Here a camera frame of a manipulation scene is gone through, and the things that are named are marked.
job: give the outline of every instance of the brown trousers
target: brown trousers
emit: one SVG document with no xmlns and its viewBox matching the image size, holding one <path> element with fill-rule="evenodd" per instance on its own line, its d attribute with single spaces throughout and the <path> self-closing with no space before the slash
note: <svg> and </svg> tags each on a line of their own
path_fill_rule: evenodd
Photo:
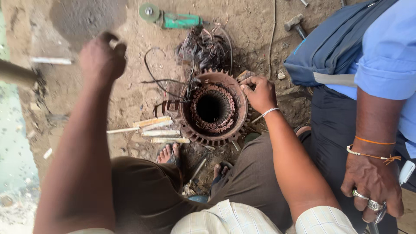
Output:
<svg viewBox="0 0 416 234">
<path fill-rule="evenodd" d="M 182 193 L 179 168 L 131 157 L 112 162 L 116 233 L 170 233 L 182 217 L 229 199 L 256 207 L 284 233 L 292 225 L 287 202 L 277 183 L 269 134 L 249 142 L 235 166 L 212 187 L 209 204 Z"/>
</svg>

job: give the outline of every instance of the man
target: man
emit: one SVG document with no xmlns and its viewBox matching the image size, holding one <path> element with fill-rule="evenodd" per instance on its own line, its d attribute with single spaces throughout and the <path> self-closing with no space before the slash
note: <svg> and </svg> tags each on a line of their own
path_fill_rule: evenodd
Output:
<svg viewBox="0 0 416 234">
<path fill-rule="evenodd" d="M 403 215 L 398 166 L 416 162 L 416 2 L 399 0 L 367 29 L 362 54 L 348 73 L 358 88 L 316 87 L 312 100 L 312 132 L 304 146 L 331 186 L 358 233 L 378 211 L 352 190 L 379 204 L 387 214 L 380 233 L 397 233 L 395 217 Z M 401 156 L 388 165 L 376 157 Z M 403 185 L 416 192 L 416 176 Z"/>
<path fill-rule="evenodd" d="M 299 234 L 356 233 L 277 110 L 274 85 L 264 77 L 249 78 L 241 88 L 264 114 L 270 135 L 244 147 L 212 187 L 209 204 L 179 194 L 183 175 L 168 163 L 170 145 L 158 164 L 131 157 L 110 161 L 107 105 L 126 66 L 126 46 L 111 48 L 111 40 L 117 38 L 104 33 L 81 51 L 84 88 L 42 183 L 35 234 L 282 233 L 292 220 Z M 180 158 L 178 145 L 172 147 Z"/>
</svg>

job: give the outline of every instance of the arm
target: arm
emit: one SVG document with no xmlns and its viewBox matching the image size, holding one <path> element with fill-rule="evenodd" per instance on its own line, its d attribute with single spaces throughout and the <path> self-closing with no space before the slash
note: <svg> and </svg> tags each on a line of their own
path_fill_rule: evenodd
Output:
<svg viewBox="0 0 416 234">
<path fill-rule="evenodd" d="M 34 233 L 114 230 L 111 163 L 106 137 L 111 87 L 126 65 L 126 46 L 103 33 L 80 54 L 85 84 L 42 184 Z"/>
<path fill-rule="evenodd" d="M 375 142 L 396 142 L 397 124 L 405 102 L 371 96 L 358 88 L 356 136 Z M 353 151 L 378 157 L 390 157 L 394 148 L 393 144 L 374 144 L 357 138 L 353 144 Z M 381 159 L 348 154 L 341 190 L 352 197 L 352 190 L 357 187 L 361 195 L 379 204 L 386 201 L 387 212 L 399 217 L 403 215 L 404 208 L 397 173 L 395 162 L 386 166 Z M 354 205 L 359 211 L 364 211 L 364 221 L 375 220 L 377 212 L 367 207 L 367 200 L 355 197 Z"/>
<path fill-rule="evenodd" d="M 256 86 L 253 91 L 249 86 Z M 275 88 L 265 77 L 251 77 L 242 82 L 250 104 L 260 113 L 276 108 Z M 289 204 L 293 221 L 317 206 L 341 209 L 331 188 L 278 110 L 265 116 L 273 148 L 273 163 L 280 189 Z"/>
</svg>

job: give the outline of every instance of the grinding disc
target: grinding disc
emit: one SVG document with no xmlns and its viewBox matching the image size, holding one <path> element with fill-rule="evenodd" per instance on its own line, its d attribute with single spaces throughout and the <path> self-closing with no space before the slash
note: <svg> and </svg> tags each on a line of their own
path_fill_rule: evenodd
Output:
<svg viewBox="0 0 416 234">
<path fill-rule="evenodd" d="M 149 7 L 153 10 L 151 15 L 147 15 L 145 13 L 145 10 Z M 160 17 L 160 10 L 157 6 L 147 2 L 140 6 L 139 15 L 142 19 L 144 19 L 147 22 L 156 22 Z"/>
</svg>

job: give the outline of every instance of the green angle grinder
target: green angle grinder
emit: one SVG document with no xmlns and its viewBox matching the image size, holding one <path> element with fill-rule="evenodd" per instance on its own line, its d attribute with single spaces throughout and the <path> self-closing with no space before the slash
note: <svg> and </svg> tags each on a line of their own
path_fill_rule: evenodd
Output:
<svg viewBox="0 0 416 234">
<path fill-rule="evenodd" d="M 139 15 L 143 20 L 156 23 L 162 29 L 188 29 L 193 26 L 201 26 L 203 23 L 202 18 L 197 15 L 167 13 L 148 2 L 140 6 Z"/>
</svg>

